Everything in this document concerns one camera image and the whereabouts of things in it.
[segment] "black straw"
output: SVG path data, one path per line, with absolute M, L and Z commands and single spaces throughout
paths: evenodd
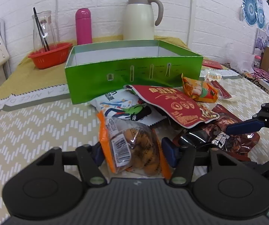
M 42 27 L 40 25 L 40 22 L 39 22 L 39 19 L 38 19 L 38 16 L 37 16 L 36 9 L 35 8 L 33 8 L 33 9 L 34 9 L 34 16 L 35 16 L 35 20 L 36 20 L 36 24 L 37 24 L 37 27 L 38 27 L 38 31 L 39 31 L 39 35 L 40 35 L 40 39 L 41 39 L 42 45 L 43 45 L 43 47 L 45 49 L 45 52 L 46 52 L 46 47 L 45 47 L 44 42 L 43 42 L 43 39 L 44 39 L 44 41 L 46 43 L 46 46 L 47 46 L 47 50 L 50 51 L 49 46 L 48 46 L 48 43 L 47 43 L 47 40 L 44 37 L 44 33 L 43 33 Z

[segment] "white kettle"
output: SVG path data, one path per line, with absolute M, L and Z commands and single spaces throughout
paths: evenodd
M 123 24 L 124 40 L 153 40 L 154 14 L 151 3 L 158 5 L 158 26 L 163 16 L 163 5 L 159 0 L 128 0 Z

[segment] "wall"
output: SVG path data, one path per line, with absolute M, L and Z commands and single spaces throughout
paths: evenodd
M 264 2 L 266 21 L 269 6 Z M 239 20 L 242 0 L 197 0 L 195 31 L 191 49 L 219 62 L 228 62 L 225 47 L 233 43 L 244 59 L 252 59 L 257 25 Z
M 156 28 L 163 36 L 179 37 L 186 41 L 190 0 L 160 0 L 164 18 Z M 58 0 L 60 40 L 75 39 L 75 12 L 89 7 L 92 14 L 93 37 L 122 34 L 122 17 L 127 0 Z M 0 0 L 0 18 L 5 21 L 10 67 L 14 71 L 21 59 L 33 48 L 32 8 L 37 12 L 55 13 L 55 0 Z

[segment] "gray ribbed surface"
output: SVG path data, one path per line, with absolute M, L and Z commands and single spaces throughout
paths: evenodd
M 4 225 L 269 225 L 265 216 L 248 221 L 228 221 L 200 209 L 185 189 L 175 189 L 162 179 L 112 179 L 110 185 L 90 189 L 80 204 L 65 215 L 47 221 L 11 217 Z

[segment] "metal screw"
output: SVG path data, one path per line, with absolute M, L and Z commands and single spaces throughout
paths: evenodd
M 104 182 L 105 182 L 105 180 L 102 177 L 93 177 L 90 179 L 90 183 L 93 185 L 101 185 Z
M 184 178 L 184 177 L 174 177 L 174 178 L 172 178 L 172 183 L 174 183 L 174 184 L 176 184 L 176 185 L 178 185 L 178 184 L 185 184 L 186 183 L 186 178 Z

